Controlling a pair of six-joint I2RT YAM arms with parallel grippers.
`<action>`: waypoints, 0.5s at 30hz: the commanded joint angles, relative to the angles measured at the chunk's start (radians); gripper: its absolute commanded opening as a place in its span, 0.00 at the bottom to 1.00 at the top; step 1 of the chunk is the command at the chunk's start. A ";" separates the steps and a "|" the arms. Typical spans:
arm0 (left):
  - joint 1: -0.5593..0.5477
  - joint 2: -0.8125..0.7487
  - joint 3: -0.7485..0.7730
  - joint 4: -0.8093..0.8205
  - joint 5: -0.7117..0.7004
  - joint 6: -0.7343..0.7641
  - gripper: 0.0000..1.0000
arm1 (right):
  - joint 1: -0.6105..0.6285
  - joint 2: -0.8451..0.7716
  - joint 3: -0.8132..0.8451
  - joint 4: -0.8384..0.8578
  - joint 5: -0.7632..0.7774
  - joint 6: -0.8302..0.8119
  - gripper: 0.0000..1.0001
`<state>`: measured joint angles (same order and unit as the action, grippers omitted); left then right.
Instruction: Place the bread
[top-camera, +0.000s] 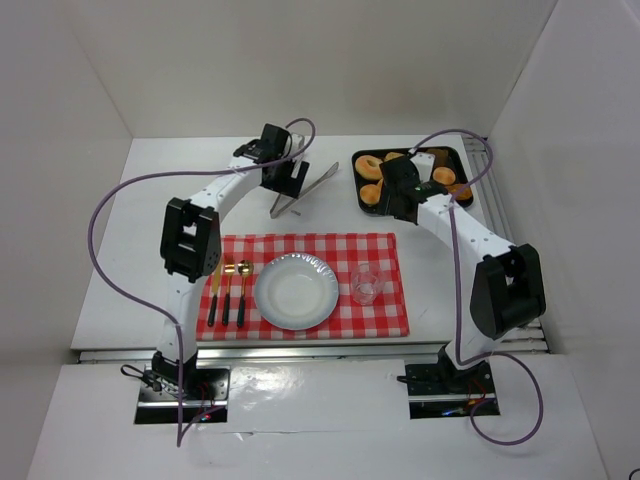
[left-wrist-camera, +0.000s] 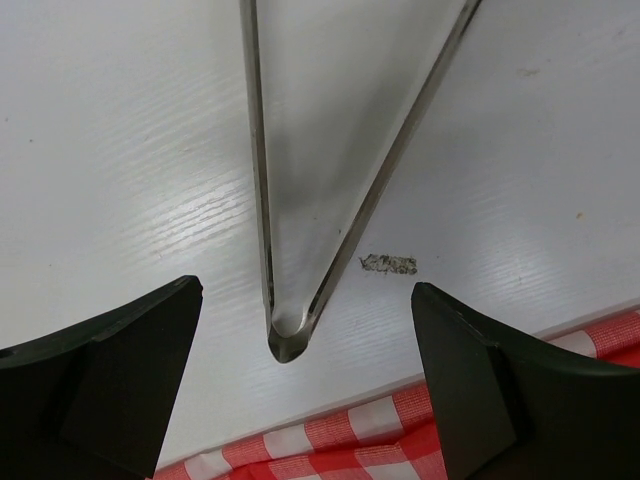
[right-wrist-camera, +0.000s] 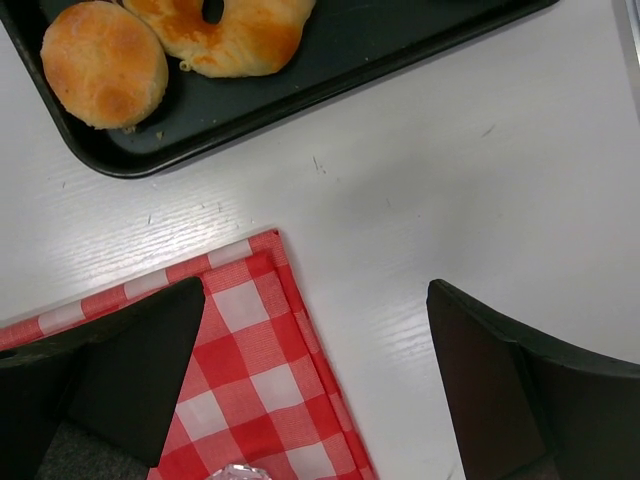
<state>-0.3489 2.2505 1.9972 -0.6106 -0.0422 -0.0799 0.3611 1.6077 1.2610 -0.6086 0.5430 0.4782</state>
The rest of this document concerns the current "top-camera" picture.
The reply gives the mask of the silver metal tongs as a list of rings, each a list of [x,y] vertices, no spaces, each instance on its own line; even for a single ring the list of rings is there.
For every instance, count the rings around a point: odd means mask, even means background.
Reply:
[[[297,156],[293,161],[304,160],[303,155]],[[293,211],[293,206],[304,197],[308,196],[312,191],[319,188],[324,182],[334,176],[339,170],[339,163],[333,163],[318,179],[311,182],[309,185],[302,187],[301,193],[298,198],[291,198],[284,194],[278,194],[274,203],[269,210],[269,216],[271,219],[276,219],[287,212]]]

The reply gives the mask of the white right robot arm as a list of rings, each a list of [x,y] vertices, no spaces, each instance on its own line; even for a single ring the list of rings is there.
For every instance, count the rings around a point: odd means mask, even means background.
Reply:
[[[411,155],[380,165],[389,212],[432,233],[454,259],[454,339],[438,353],[443,378],[456,378],[483,362],[506,334],[546,310],[540,257],[516,246],[470,215],[458,202],[468,184],[425,182]]]

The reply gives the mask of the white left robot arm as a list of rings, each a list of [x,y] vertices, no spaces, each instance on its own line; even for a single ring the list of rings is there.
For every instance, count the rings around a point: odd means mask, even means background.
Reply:
[[[266,124],[259,138],[233,152],[223,174],[190,197],[168,202],[160,255],[169,275],[170,318],[152,358],[156,376],[185,392],[197,388],[197,321],[206,280],[222,260],[221,223],[255,188],[297,194],[308,164],[300,168],[298,178],[292,172],[309,144],[287,127]]]

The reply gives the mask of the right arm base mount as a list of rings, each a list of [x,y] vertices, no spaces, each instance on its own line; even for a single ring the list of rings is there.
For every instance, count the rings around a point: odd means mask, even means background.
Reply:
[[[500,414],[496,388],[487,361],[456,370],[444,354],[435,363],[406,364],[396,380],[406,387],[412,420]]]

